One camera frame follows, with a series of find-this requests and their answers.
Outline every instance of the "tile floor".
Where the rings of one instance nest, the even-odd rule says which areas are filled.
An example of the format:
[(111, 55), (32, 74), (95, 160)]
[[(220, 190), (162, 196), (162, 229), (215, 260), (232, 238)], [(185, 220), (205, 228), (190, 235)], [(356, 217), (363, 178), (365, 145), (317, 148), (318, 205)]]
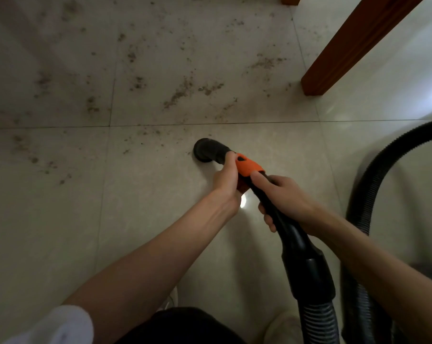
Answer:
[[(358, 2), (0, 0), (0, 341), (208, 191), (217, 166), (190, 154), (201, 137), (344, 213), (368, 156), (432, 119), (432, 0), (323, 97), (303, 96)], [(256, 206), (248, 193), (178, 285), (181, 305), (249, 342), (297, 309)], [(372, 226), (403, 260), (432, 260), (432, 142), (388, 174)]]

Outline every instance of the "orange grip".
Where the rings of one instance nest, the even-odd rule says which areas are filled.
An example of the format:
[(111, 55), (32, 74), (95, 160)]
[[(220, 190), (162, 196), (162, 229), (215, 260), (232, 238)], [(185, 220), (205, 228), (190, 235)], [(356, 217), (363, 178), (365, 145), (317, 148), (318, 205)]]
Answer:
[(241, 153), (237, 153), (236, 155), (237, 155), (235, 160), (236, 168), (238, 169), (238, 173), (241, 176), (248, 177), (249, 174), (251, 174), (251, 172), (253, 172), (254, 170), (257, 172), (264, 171), (264, 169), (262, 169), (262, 167), (259, 164), (250, 160), (247, 156), (244, 156)]

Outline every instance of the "black vacuum wand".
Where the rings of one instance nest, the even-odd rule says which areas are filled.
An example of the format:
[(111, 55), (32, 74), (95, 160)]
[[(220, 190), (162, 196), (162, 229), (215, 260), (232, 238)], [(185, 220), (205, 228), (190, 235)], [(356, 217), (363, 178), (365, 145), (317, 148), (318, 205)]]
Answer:
[[(208, 138), (198, 140), (193, 154), (201, 162), (215, 161), (224, 164), (225, 154), (230, 148)], [(241, 153), (237, 154), (238, 176), (259, 198), (276, 227), (282, 244), (282, 260), (289, 285), (299, 305), (300, 322), (304, 343), (339, 343), (337, 319), (332, 300), (335, 287), (326, 259), (315, 247), (299, 223), (279, 211), (265, 193), (251, 182), (249, 174), (259, 171), (267, 179), (265, 171)]]

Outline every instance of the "beige shoe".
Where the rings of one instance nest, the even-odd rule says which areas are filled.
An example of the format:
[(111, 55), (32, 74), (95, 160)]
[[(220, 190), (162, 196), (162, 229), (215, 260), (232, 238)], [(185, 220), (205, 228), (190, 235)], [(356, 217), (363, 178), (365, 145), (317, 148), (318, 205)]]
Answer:
[(284, 312), (272, 321), (264, 344), (304, 344), (300, 319), (294, 312)]
[(178, 289), (175, 287), (172, 289), (171, 293), (168, 295), (166, 300), (163, 301), (160, 308), (157, 309), (158, 312), (161, 310), (167, 310), (169, 308), (174, 308), (178, 306)]

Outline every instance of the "person's right hand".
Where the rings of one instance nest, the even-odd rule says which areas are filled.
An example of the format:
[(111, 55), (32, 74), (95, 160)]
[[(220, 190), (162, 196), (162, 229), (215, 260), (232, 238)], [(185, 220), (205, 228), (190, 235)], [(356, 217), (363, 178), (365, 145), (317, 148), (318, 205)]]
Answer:
[[(270, 175), (271, 183), (259, 172), (252, 172), (251, 181), (263, 190), (273, 205), (286, 216), (301, 224), (307, 234), (316, 235), (318, 215), (323, 212), (322, 207), (311, 199), (293, 179), (284, 176)], [(264, 221), (272, 232), (276, 232), (273, 220), (259, 203), (259, 211), (264, 215)]]

